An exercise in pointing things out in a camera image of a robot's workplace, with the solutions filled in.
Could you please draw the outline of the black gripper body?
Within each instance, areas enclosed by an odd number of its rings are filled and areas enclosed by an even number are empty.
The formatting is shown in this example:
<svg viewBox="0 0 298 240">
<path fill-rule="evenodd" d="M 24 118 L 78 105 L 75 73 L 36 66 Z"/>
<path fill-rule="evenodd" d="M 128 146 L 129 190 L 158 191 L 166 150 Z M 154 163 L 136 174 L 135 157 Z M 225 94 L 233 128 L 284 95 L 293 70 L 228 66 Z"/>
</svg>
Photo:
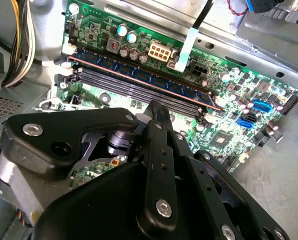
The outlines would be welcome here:
<svg viewBox="0 0 298 240">
<path fill-rule="evenodd" d="M 36 240 L 209 240 L 194 189 L 163 163 L 128 162 L 51 203 Z"/>
</svg>

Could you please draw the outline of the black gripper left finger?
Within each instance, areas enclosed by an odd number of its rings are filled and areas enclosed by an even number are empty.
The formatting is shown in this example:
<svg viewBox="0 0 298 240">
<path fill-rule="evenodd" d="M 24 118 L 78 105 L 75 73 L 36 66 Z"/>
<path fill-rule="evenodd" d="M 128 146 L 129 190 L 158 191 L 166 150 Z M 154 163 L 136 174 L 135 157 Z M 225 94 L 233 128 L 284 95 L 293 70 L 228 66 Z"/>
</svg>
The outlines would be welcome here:
<svg viewBox="0 0 298 240">
<path fill-rule="evenodd" d="M 174 169 L 173 150 L 167 144 L 171 125 L 168 109 L 153 101 L 148 111 L 152 119 L 141 137 L 142 155 L 136 163 L 162 163 Z M 116 130 L 131 132 L 138 126 L 136 117 L 123 108 L 15 115 L 5 123 L 1 148 L 17 166 L 39 177 L 63 180 L 81 158 L 85 134 L 101 137 Z"/>
</svg>

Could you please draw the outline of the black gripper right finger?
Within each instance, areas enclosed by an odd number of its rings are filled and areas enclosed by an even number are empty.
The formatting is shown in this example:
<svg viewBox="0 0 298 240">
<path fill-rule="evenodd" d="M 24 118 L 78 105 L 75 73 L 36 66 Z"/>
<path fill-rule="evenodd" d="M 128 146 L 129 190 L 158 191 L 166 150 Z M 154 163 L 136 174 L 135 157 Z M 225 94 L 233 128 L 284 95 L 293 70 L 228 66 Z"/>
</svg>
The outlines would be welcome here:
<svg viewBox="0 0 298 240">
<path fill-rule="evenodd" d="M 178 214 L 169 240 L 287 240 L 283 228 L 205 150 L 192 153 L 168 125 Z"/>
</svg>

